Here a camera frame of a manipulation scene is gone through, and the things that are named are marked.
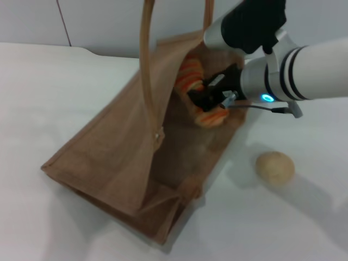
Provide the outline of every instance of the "black band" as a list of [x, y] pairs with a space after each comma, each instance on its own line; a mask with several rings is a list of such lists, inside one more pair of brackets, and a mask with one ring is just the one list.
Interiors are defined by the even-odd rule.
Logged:
[[305, 98], [302, 94], [300, 94], [299, 90], [296, 88], [295, 82], [294, 82], [294, 75], [293, 75], [293, 68], [294, 68], [294, 62], [295, 62], [295, 58], [298, 55], [298, 53], [300, 52], [300, 50], [302, 50], [303, 48], [305, 48], [305, 46], [299, 48], [293, 55], [293, 57], [291, 58], [290, 61], [290, 65], [289, 65], [289, 82], [290, 82], [290, 86], [292, 88], [292, 90], [294, 91], [294, 93], [296, 93], [296, 95], [303, 99], [303, 100], [309, 100], [307, 98]]
[[287, 63], [287, 59], [289, 58], [290, 53], [292, 53], [293, 50], [291, 50], [290, 52], [288, 52], [288, 54], [284, 57], [283, 61], [282, 61], [282, 65], [281, 65], [281, 71], [280, 71], [280, 82], [281, 82], [281, 87], [282, 90], [284, 91], [284, 93], [292, 100], [294, 101], [300, 101], [300, 99], [294, 97], [290, 91], [288, 90], [287, 84], [285, 83], [285, 79], [284, 79], [284, 71], [285, 71], [285, 64]]
[[265, 86], [266, 86], [266, 90], [267, 90], [268, 94], [271, 95], [277, 102], [283, 102], [281, 99], [279, 99], [277, 96], [275, 96], [271, 90], [271, 86], [270, 86], [270, 83], [268, 80], [268, 65], [266, 65], [264, 80], [265, 80]]

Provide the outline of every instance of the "blue indicator light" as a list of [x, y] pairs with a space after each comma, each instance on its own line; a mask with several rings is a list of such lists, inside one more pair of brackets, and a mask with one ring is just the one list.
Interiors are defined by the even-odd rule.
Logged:
[[261, 98], [267, 102], [274, 102], [274, 98], [268, 94], [262, 94]]

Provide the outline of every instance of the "cable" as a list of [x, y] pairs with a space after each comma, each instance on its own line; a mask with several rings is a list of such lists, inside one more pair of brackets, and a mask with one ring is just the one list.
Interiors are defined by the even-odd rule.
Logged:
[[290, 108], [288, 107], [280, 107], [280, 108], [267, 108], [262, 106], [256, 106], [256, 105], [232, 105], [229, 106], [229, 108], [255, 108], [255, 109], [261, 109], [261, 110], [268, 110], [273, 113], [281, 113], [281, 114], [293, 114]]
[[256, 106], [256, 105], [231, 105], [228, 108], [255, 108], [255, 109], [272, 111], [272, 109], [270, 109], [270, 108], [266, 108], [266, 107], [262, 107], [262, 106]]

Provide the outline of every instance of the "bag handle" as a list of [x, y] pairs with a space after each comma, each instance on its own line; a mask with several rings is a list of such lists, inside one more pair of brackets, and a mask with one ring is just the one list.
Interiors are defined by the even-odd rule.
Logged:
[[[160, 138], [160, 126], [158, 126], [156, 111], [153, 104], [151, 79], [150, 79], [150, 24], [155, 0], [144, 0], [140, 26], [140, 75], [142, 83], [142, 94], [144, 96], [145, 108], [150, 121], [153, 138]], [[206, 0], [204, 9], [203, 31], [207, 29], [213, 20], [214, 0]]]

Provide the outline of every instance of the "white wall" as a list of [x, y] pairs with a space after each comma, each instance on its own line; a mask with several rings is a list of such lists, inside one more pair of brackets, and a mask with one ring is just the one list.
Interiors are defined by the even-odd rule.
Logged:
[[[73, 46], [102, 55], [138, 55], [142, 0], [60, 0]], [[152, 40], [199, 29], [203, 0], [157, 0]], [[238, 3], [216, 0], [214, 18]], [[348, 36], [347, 0], [288, 0], [286, 29], [299, 45]]]
[[[142, 0], [59, 0], [72, 46], [137, 57]], [[239, 0], [216, 0], [218, 18]], [[157, 0], [151, 38], [197, 30], [203, 0]], [[348, 36], [347, 0], [288, 0], [286, 29], [299, 45]], [[68, 45], [56, 0], [0, 0], [0, 41]]]
[[55, 0], [0, 0], [0, 42], [69, 45]]

